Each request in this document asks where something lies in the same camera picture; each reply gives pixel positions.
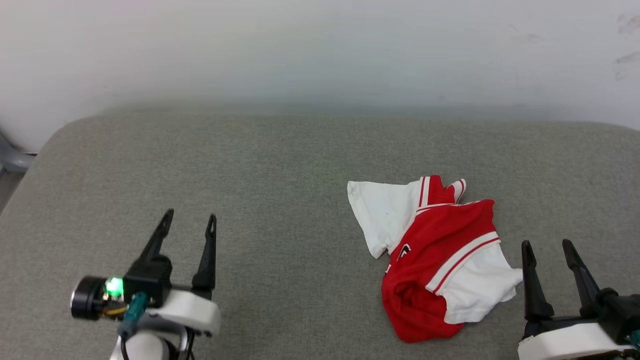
gray table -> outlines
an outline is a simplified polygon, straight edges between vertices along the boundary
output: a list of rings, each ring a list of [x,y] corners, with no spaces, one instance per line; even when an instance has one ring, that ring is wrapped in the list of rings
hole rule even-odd
[[[218,215],[219,338],[198,359],[513,359],[522,289],[450,340],[407,345],[380,299],[349,180],[464,177],[495,200],[513,266],[532,241],[559,315],[578,297],[561,240],[600,286],[640,293],[637,131],[600,124],[132,114],[75,122],[38,155],[0,217],[0,359],[106,359],[116,325],[73,320],[86,274],[123,274],[167,208],[164,252],[187,283]]]

camera lens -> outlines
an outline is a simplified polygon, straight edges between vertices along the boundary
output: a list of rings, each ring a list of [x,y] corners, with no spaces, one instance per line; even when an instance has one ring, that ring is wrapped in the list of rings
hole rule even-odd
[[[71,294],[71,315],[77,319],[98,320],[106,277],[85,276]]]

gray metal leg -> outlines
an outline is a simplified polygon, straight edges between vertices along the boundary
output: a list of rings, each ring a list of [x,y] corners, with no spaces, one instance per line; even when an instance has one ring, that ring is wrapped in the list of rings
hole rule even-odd
[[[3,169],[11,172],[27,172],[32,161],[33,156],[18,151],[0,134],[0,164]]]

white wall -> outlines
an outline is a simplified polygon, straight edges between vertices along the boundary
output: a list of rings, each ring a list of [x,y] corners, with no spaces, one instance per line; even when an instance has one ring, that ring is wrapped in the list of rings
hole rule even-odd
[[[37,151],[65,123],[129,105],[639,129],[640,2],[0,2],[10,140]]]

red fabric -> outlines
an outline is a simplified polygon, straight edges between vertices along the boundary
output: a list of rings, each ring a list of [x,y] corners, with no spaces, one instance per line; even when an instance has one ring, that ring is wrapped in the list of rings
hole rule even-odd
[[[453,186],[444,188],[439,176],[431,176],[428,203],[422,205],[453,202]],[[382,280],[383,305],[400,340],[413,343],[450,338],[462,329],[462,323],[444,322],[445,299],[425,286],[462,247],[495,231],[492,208],[492,200],[482,200],[464,206],[436,206],[418,213],[391,253]]]

